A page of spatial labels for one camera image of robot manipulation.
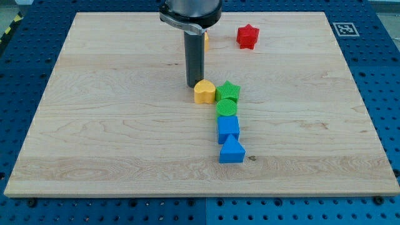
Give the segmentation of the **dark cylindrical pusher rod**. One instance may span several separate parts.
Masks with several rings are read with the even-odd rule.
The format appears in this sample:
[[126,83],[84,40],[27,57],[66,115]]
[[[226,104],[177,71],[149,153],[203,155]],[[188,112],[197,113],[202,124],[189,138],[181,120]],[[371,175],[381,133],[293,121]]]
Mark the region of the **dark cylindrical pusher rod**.
[[204,34],[189,34],[184,31],[186,81],[193,88],[204,79]]

